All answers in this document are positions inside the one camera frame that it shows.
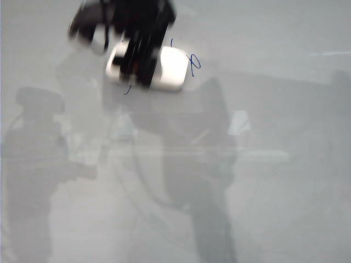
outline white object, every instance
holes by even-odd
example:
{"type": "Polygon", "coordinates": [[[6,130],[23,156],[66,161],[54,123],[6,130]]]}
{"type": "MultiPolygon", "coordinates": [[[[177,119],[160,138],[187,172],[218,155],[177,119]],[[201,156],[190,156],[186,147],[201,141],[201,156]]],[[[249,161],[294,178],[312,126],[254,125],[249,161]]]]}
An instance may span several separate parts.
{"type": "MultiPolygon", "coordinates": [[[[128,48],[128,41],[115,45],[106,66],[106,75],[113,82],[120,82],[120,66],[113,64],[114,58],[124,57],[128,48]]],[[[189,59],[177,48],[162,47],[150,88],[169,91],[179,91],[185,81],[189,59]]]]}

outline blue pen marking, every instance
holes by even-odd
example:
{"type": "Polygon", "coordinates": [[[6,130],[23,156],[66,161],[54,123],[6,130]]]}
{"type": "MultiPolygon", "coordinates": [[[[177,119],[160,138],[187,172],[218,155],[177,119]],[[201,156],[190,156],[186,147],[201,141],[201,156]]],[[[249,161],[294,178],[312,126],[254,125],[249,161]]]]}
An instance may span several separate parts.
{"type": "Polygon", "coordinates": [[[131,89],[131,86],[132,86],[132,85],[129,85],[129,89],[128,89],[127,93],[125,93],[125,95],[127,95],[127,94],[129,93],[129,91],[130,91],[130,89],[131,89]]]}
{"type": "Polygon", "coordinates": [[[197,56],[195,54],[192,54],[190,56],[190,58],[188,57],[188,59],[190,60],[191,75],[194,76],[193,66],[195,66],[197,69],[200,69],[201,68],[201,64],[200,64],[199,59],[197,58],[197,56]],[[193,57],[196,58],[197,63],[199,63],[198,66],[193,62],[193,57]]]}
{"type": "MultiPolygon", "coordinates": [[[[171,48],[173,47],[173,39],[171,39],[171,48]]],[[[191,76],[195,76],[194,75],[194,69],[193,66],[195,66],[197,69],[201,68],[201,64],[199,59],[197,58],[197,56],[195,54],[191,54],[190,57],[188,57],[188,55],[186,55],[186,57],[190,60],[190,67],[191,67],[191,76]],[[198,66],[193,62],[193,57],[196,58],[197,63],[199,64],[198,66]]]]}

